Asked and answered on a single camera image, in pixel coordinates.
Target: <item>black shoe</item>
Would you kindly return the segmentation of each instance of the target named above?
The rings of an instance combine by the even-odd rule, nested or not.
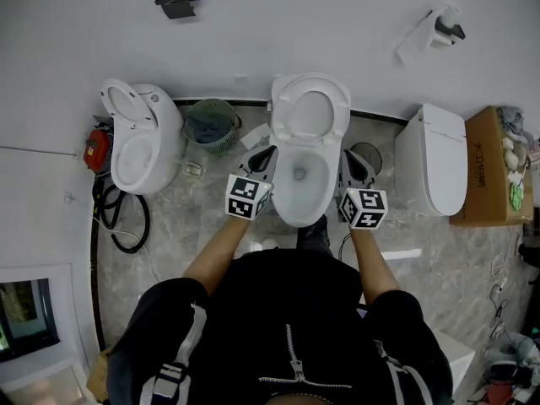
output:
[[[330,239],[328,238],[328,219],[324,214],[313,225],[306,226],[305,228],[298,228],[296,247],[302,247],[302,243],[308,240],[320,242],[324,246],[330,247]]]

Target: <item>white stripe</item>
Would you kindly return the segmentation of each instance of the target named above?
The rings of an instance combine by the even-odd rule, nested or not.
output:
[[[394,391],[396,392],[396,405],[405,405],[405,400],[403,399],[402,388],[399,385],[399,379],[397,378],[396,366],[391,362],[387,361],[388,369],[390,369],[391,380],[394,383]]]
[[[152,402],[152,393],[154,392],[155,376],[150,378],[144,383],[143,390],[141,391],[141,398],[139,405],[150,405]]]
[[[413,376],[414,380],[418,384],[418,387],[422,392],[422,398],[424,399],[425,405],[433,405],[433,401],[431,400],[431,394],[429,393],[427,384],[424,382],[424,378],[422,378],[422,376],[416,371],[416,369],[412,368],[411,366],[403,366],[403,368]]]
[[[161,375],[169,376],[170,378],[175,378],[177,380],[180,379],[181,373],[177,372],[176,370],[160,370],[159,371]]]
[[[163,367],[168,369],[168,370],[174,370],[176,372],[182,372],[182,369],[177,368],[176,366],[171,366],[170,364],[164,364]]]
[[[203,334],[204,324],[206,323],[206,311],[199,306],[192,304],[193,308],[193,324],[192,328],[189,329],[189,332],[182,342],[181,346],[178,348],[178,353],[176,354],[176,363],[182,363],[186,367],[189,366],[189,358],[192,356],[192,352],[201,340]],[[179,386],[178,402],[176,405],[186,405],[187,397],[189,396],[189,387],[192,383],[192,379],[189,376],[184,378],[184,381]]]

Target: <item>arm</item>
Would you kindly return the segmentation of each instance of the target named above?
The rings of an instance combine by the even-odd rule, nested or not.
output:
[[[371,305],[379,295],[399,289],[399,284],[386,265],[371,232],[366,229],[351,229],[351,239],[358,258],[365,302]]]
[[[227,272],[249,224],[249,220],[229,217],[187,268],[183,277],[196,279],[204,286],[208,295],[212,295]]]

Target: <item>open toilet lid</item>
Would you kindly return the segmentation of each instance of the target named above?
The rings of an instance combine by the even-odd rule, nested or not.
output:
[[[333,78],[307,73],[284,85],[274,98],[273,132],[278,138],[342,136],[350,114],[350,93]]]
[[[109,78],[101,88],[101,101],[115,121],[126,126],[154,130],[157,125],[154,114],[129,84]]]

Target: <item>smart toilet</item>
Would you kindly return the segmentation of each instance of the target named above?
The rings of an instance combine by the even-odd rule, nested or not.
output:
[[[174,178],[186,140],[172,99],[152,84],[107,79],[103,105],[114,119],[111,176],[124,192],[158,192]]]
[[[426,216],[451,216],[467,194],[465,122],[424,105],[396,138],[397,195]]]
[[[272,101],[270,144],[279,151],[273,204],[287,224],[309,226],[332,200],[351,95],[335,79],[308,73],[277,78]]]

